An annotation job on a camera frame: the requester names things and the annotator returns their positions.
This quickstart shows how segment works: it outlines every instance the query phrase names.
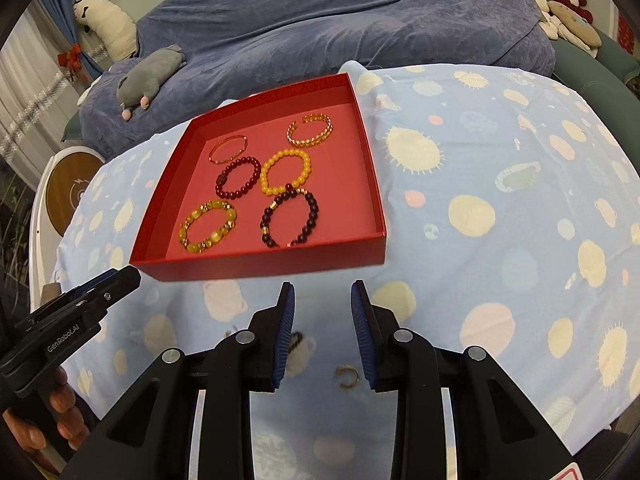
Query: human hand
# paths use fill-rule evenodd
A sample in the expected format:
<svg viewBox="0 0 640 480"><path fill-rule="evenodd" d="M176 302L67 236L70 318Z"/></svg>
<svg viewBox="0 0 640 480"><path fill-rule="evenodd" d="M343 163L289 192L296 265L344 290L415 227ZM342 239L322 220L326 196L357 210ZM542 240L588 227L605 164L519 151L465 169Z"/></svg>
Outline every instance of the human hand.
<svg viewBox="0 0 640 480"><path fill-rule="evenodd" d="M68 440L72 449L77 450L89 436L89 429L84 424L82 413L76 406L76 394L66 383L66 372L58 368L55 373L59 387L50 394L49 403L61 414L58 420L58 432ZM37 454L45 447L46 440L38 428L15 416L11 410L5 411L2 418L20 447L27 453Z"/></svg>

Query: blue patterned tablecloth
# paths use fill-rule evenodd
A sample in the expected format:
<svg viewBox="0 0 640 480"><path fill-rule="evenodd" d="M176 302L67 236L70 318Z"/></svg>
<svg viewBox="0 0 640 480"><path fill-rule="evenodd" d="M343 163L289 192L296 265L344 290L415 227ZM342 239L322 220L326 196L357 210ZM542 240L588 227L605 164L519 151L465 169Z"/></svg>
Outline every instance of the blue patterned tablecloth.
<svg viewBox="0 0 640 480"><path fill-rule="evenodd" d="M274 396L252 396L263 480L388 479L394 394L362 381L350 286L435 346L488 349L571 452L640 392L638 175L586 102L550 79L486 66L368 72L348 62L388 225L380 267L159 283L109 312L66 363L103 415L165 348L212 348L296 287L305 340ZM186 124L105 165L58 250L65 290L126 265L156 181ZM454 448L449 439L449 455Z"/></svg>

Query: gray plush toy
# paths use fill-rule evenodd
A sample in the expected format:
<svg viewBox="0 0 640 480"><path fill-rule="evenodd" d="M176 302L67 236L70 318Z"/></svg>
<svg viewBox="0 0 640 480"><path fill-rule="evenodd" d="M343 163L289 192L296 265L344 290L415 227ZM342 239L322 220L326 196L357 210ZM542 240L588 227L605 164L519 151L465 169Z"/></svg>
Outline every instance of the gray plush toy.
<svg viewBox="0 0 640 480"><path fill-rule="evenodd" d="M122 107L122 118L128 121L133 108L149 108L160 87L186 65L182 49L177 45L159 48L133 67L118 82L116 97Z"/></svg>

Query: silver bolt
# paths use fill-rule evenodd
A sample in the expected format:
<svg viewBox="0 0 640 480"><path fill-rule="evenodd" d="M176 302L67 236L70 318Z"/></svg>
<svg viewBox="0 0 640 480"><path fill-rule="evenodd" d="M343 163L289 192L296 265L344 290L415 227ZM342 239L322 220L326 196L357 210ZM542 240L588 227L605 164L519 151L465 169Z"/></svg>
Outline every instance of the silver bolt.
<svg viewBox="0 0 640 480"><path fill-rule="evenodd" d="M242 330L236 334L236 341L241 345L246 345L255 339L255 334L250 330Z"/></svg>
<svg viewBox="0 0 640 480"><path fill-rule="evenodd" d="M168 365L175 363L178 359L180 359L180 352L178 352L175 348L165 350L162 354L162 361L164 361Z"/></svg>
<svg viewBox="0 0 640 480"><path fill-rule="evenodd" d="M399 343L408 343L413 338L414 335L404 328L401 328L400 330L396 330L394 332L394 339Z"/></svg>
<svg viewBox="0 0 640 480"><path fill-rule="evenodd" d="M484 351L484 349L480 348L479 346L472 346L469 349L469 357L471 357L474 361L483 361L484 358L486 357L486 352Z"/></svg>

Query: black beaded bracelet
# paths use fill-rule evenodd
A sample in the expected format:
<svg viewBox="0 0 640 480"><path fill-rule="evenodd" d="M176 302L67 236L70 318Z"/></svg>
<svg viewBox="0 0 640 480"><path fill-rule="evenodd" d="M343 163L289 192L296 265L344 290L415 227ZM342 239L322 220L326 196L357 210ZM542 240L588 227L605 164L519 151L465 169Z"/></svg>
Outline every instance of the black beaded bracelet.
<svg viewBox="0 0 640 480"><path fill-rule="evenodd" d="M240 189L236 191L224 191L222 186L226 184L226 180L228 179L229 174L238 166L242 166L243 164L253 164L254 165L254 174L252 174L249 181L244 184ZM216 195L218 195L223 200L232 200L234 198L240 198L242 195L246 195L249 193L249 190L255 186L256 182L260 178L260 169L262 165L260 161L253 156L244 156L242 158L238 158L234 160L231 164L229 164L222 173L218 175L216 179Z"/></svg>
<svg viewBox="0 0 640 480"><path fill-rule="evenodd" d="M273 202L271 202L270 206L264 210L264 214L262 215L262 222L260 222L260 229L262 230L262 241L267 244L268 248L279 247L279 245L273 238L271 238L271 235L269 234L271 215L273 215L273 212L276 211L278 206L285 200L289 200L289 198L295 198L298 195L303 195L306 199L306 202L309 204L309 220L306 221L306 224L302 228L302 232L298 235L298 238L292 240L291 243L287 244L287 247L291 247L295 244L303 244L304 242L306 242L306 238L311 234L312 229L316 227L319 209L318 202L316 202L314 196L306 189L303 189L301 187L294 189L291 184L287 184L285 192L273 199Z"/></svg>

